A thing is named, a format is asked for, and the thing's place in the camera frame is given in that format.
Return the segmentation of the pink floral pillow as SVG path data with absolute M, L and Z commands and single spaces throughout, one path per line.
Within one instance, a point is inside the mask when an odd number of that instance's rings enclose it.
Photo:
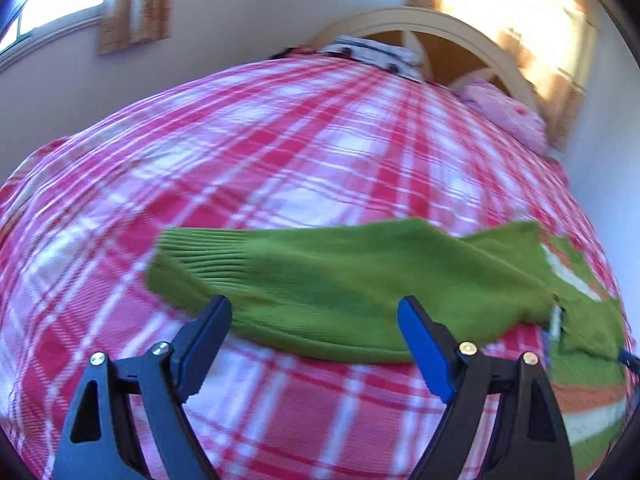
M 537 112 L 507 96 L 491 82 L 472 76 L 454 93 L 465 105 L 509 133 L 529 151 L 537 155 L 547 151 L 544 120 Z

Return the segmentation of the red white plaid bedspread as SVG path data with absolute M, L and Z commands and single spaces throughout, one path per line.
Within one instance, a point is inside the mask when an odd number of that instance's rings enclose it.
M 184 318 L 145 287 L 168 226 L 420 217 L 454 235 L 534 219 L 562 273 L 615 294 L 561 166 L 436 84 L 320 55 L 225 70 L 33 152 L 1 189 L 1 426 L 39 479 L 88 359 L 137 356 Z M 403 479 L 442 404 L 411 365 L 288 356 L 229 337 L 186 412 L 226 479 Z

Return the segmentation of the cream wooden headboard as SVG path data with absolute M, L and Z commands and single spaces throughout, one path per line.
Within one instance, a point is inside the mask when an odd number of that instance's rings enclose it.
M 487 68 L 509 96 L 532 110 L 538 108 L 533 86 L 514 58 L 482 32 L 450 15 L 415 6 L 367 11 L 322 29 L 307 44 L 320 49 L 340 35 L 415 50 L 423 58 L 423 77 L 440 84 L 451 84 L 473 70 Z

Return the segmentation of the orange patterned curtain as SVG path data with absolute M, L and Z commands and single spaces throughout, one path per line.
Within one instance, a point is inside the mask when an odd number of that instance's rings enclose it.
M 172 0 L 103 0 L 99 54 L 168 38 L 171 10 Z

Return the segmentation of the white patterned pillow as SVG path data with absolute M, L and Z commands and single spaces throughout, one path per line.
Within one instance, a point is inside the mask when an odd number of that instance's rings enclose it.
M 348 35 L 337 36 L 319 53 L 367 64 L 415 82 L 424 81 L 423 55 L 405 47 Z

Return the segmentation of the sunlit curtain behind headboard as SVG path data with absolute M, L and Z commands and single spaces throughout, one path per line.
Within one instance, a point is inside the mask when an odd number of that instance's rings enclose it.
M 596 0 L 406 0 L 471 25 L 512 58 L 536 94 L 552 148 L 566 148 L 600 32 Z

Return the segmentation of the green striped knit sweater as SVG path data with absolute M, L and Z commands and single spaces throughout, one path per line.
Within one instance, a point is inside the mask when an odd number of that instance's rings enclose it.
M 454 237 L 419 218 L 317 229 L 170 228 L 146 284 L 199 314 L 227 297 L 245 339 L 326 361 L 407 363 L 397 306 L 416 297 L 457 340 L 484 346 L 521 325 L 546 330 L 547 370 L 575 468 L 622 431 L 622 307 L 564 236 L 514 221 Z

